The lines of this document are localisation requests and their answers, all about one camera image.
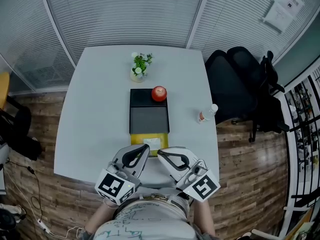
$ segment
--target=white cable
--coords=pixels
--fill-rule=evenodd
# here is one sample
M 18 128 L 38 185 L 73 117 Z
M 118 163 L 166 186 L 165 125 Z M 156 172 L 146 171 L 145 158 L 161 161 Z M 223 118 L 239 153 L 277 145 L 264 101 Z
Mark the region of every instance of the white cable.
M 31 211 L 32 211 L 32 213 L 33 213 L 34 219 L 35 219 L 35 221 L 38 223 L 38 220 L 37 220 L 37 217 L 36 217 L 36 215 L 35 215 L 35 212 L 34 212 L 34 210 L 32 209 L 32 206 L 31 206 L 31 204 L 29 203 L 28 199 L 26 198 L 26 196 L 24 195 L 24 193 L 21 192 L 21 190 L 18 188 L 18 186 L 16 185 L 16 183 L 13 181 L 13 179 L 10 177 L 10 174 L 9 174 L 7 171 L 5 171 L 5 173 L 9 176 L 10 180 L 12 181 L 12 183 L 15 185 L 15 187 L 19 190 L 19 192 L 21 193 L 21 195 L 22 195 L 22 196 L 24 197 L 24 199 L 26 200 L 26 202 L 29 204 L 30 209 L 31 209 Z M 70 231 L 70 230 L 73 230 L 73 229 L 75 229 L 75 228 L 77 228 L 77 230 L 76 230 L 76 238 L 78 238 L 78 231 L 83 229 L 82 227 L 79 227 L 79 226 L 74 226 L 73 228 L 70 228 L 70 229 L 66 232 L 66 236 L 65 236 L 65 237 L 64 237 L 64 236 L 60 236 L 60 235 L 56 235 L 56 234 L 54 234 L 54 233 L 52 233 L 52 232 L 50 232 L 50 233 L 48 233 L 48 234 L 51 235 L 52 237 L 55 237 L 55 238 L 67 239 L 68 234 L 69 234 L 69 231 Z

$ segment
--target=plastic bottle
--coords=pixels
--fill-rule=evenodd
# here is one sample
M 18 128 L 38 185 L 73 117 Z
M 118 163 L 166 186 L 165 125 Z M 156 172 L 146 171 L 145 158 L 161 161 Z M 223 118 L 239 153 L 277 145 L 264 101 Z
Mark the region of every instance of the plastic bottle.
M 218 106 L 216 104 L 212 104 L 211 107 L 202 110 L 199 113 L 198 123 L 201 124 L 202 122 L 210 121 L 211 118 L 215 116 L 218 111 Z

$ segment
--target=plant pot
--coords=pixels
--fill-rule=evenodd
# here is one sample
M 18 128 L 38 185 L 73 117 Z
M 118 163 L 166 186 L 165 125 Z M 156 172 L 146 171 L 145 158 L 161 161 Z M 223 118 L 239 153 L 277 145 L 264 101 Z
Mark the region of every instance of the plant pot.
M 146 73 L 144 73 L 144 75 L 142 73 L 135 75 L 135 73 L 132 71 L 132 69 L 130 70 L 130 78 L 134 82 L 141 83 L 144 80 L 146 80 L 146 77 L 147 77 Z

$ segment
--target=bottle cap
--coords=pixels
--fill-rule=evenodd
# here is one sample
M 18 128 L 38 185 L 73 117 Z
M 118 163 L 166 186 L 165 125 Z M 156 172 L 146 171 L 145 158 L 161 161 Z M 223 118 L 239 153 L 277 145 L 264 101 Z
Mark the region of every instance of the bottle cap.
M 211 110 L 212 110 L 213 112 L 217 112 L 217 111 L 218 111 L 218 106 L 217 106 L 217 104 L 212 104 L 212 105 L 211 105 Z

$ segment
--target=small plant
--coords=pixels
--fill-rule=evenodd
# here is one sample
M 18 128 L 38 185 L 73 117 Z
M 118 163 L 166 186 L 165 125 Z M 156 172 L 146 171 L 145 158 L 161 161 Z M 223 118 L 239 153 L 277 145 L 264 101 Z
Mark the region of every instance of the small plant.
M 140 55 L 138 55 L 138 53 L 133 52 L 132 55 L 133 57 L 133 68 L 132 71 L 134 73 L 135 76 L 138 76 L 140 74 L 142 74 L 142 76 L 145 76 L 147 74 L 146 69 L 147 69 L 147 64 L 150 65 L 152 63 L 152 58 L 153 55 L 152 53 L 148 54 L 148 55 L 144 55 L 143 53 L 140 53 Z

